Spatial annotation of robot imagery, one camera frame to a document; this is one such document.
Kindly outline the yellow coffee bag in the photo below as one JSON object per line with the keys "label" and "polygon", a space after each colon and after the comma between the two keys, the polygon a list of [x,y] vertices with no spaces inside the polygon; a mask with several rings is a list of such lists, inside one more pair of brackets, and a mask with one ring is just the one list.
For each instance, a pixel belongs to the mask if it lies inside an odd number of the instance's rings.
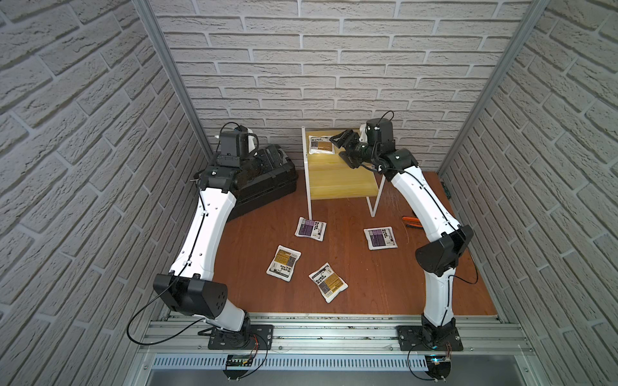
{"label": "yellow coffee bag", "polygon": [[335,147],[329,136],[310,136],[309,154],[336,154]]}
{"label": "yellow coffee bag", "polygon": [[327,303],[331,303],[341,292],[349,288],[329,263],[325,263],[317,271],[311,273],[309,278],[317,285]]}
{"label": "yellow coffee bag", "polygon": [[289,282],[293,276],[295,265],[301,258],[301,252],[289,249],[282,245],[278,246],[275,256],[266,273],[274,278]]}

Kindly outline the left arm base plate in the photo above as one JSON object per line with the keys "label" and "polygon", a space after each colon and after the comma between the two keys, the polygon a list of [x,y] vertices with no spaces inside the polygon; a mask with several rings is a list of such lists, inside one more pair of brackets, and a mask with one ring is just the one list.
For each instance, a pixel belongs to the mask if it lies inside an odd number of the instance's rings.
{"label": "left arm base plate", "polygon": [[209,350],[255,350],[266,351],[272,347],[274,326],[251,325],[241,331],[215,329],[209,339]]}

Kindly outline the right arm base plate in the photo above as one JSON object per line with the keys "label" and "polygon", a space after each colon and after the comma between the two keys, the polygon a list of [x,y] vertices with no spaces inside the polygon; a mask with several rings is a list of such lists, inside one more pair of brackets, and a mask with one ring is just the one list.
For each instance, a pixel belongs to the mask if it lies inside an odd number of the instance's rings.
{"label": "right arm base plate", "polygon": [[463,342],[455,326],[397,326],[397,338],[402,352],[453,351],[462,352]]}

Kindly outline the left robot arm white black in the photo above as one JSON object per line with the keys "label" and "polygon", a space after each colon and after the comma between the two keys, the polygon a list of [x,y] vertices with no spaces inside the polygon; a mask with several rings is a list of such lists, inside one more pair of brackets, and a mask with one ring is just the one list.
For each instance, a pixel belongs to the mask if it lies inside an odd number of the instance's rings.
{"label": "left robot arm white black", "polygon": [[246,332],[247,313],[228,299],[226,285],[213,280],[220,239],[229,220],[293,193],[297,179],[280,146],[262,146],[244,125],[226,123],[212,160],[194,176],[198,201],[188,236],[168,273],[154,279],[165,305],[221,331]]}

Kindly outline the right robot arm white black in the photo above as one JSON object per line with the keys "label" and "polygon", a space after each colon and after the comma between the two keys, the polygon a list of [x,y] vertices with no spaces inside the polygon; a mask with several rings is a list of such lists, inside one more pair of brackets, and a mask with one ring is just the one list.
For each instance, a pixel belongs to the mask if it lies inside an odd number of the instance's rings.
{"label": "right robot arm white black", "polygon": [[428,244],[415,251],[426,280],[423,322],[435,328],[448,325],[454,319],[455,271],[473,239],[472,228],[461,225],[442,205],[413,154],[397,148],[391,120],[371,119],[358,132],[346,130],[332,136],[330,142],[341,150],[340,157],[349,167],[383,175],[410,205],[428,239]]}

